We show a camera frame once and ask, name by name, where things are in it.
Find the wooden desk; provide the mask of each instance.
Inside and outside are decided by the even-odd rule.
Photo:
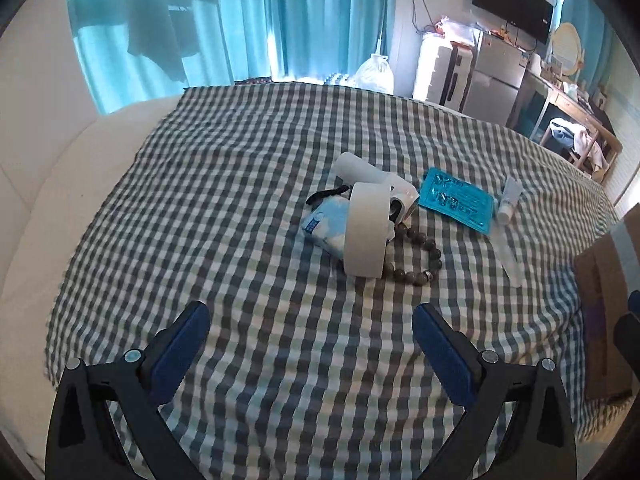
[[[542,107],[542,111],[538,116],[538,120],[536,121],[532,132],[528,135],[529,139],[537,132],[538,128],[540,127],[540,123],[542,122],[543,116],[545,115],[549,105],[555,105],[569,117],[574,119],[578,124],[581,124],[582,126],[587,128],[590,131],[592,137],[592,141],[590,142],[588,147],[589,149],[587,150],[587,152],[585,152],[584,155],[580,157],[580,159],[574,160],[574,166],[579,170],[582,169],[584,161],[587,159],[588,153],[591,151],[591,147],[599,137],[602,137],[604,141],[611,147],[611,153],[607,157],[608,159],[610,159],[608,160],[608,162],[609,167],[611,167],[618,155],[622,152],[622,143],[620,143],[616,136],[609,130],[607,130],[606,127],[604,127],[602,123],[597,120],[596,117],[594,117],[593,114],[582,108],[576,101],[571,99],[561,89],[552,85],[549,81],[546,81],[545,79],[532,74],[529,70],[525,72],[522,86],[520,87],[520,91],[518,92],[518,97],[516,98],[516,102],[513,105],[513,110],[508,122],[508,127],[513,128],[516,125],[518,117],[520,116],[520,112],[525,105],[529,104],[534,92],[537,92],[545,97],[545,104]],[[544,146],[550,136],[551,130],[549,128],[546,128],[545,135],[542,137],[542,140],[540,140],[540,146]]]

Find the teal curtain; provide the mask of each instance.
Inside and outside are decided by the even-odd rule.
[[[270,76],[267,0],[68,0],[102,113],[187,86]]]
[[[579,77],[594,95],[599,83],[609,78],[613,28],[593,0],[564,0],[560,19],[573,23],[580,35],[585,54]]]
[[[388,54],[394,2],[388,0],[386,6],[385,0],[270,0],[274,78],[324,80],[334,73],[355,74],[376,51],[381,22],[381,54]]]

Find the refrigerator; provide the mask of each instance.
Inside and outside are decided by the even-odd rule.
[[[440,35],[422,37],[415,73],[414,99],[460,111],[471,72],[473,52]]]
[[[482,34],[462,113],[506,126],[529,61],[526,52]]]

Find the round mirror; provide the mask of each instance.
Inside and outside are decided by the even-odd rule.
[[[562,63],[562,75],[577,72],[582,60],[582,44],[578,31],[571,23],[561,23],[551,36],[552,53]]]

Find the television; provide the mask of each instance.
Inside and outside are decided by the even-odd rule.
[[[549,39],[554,7],[546,0],[472,0],[472,3],[542,43]]]

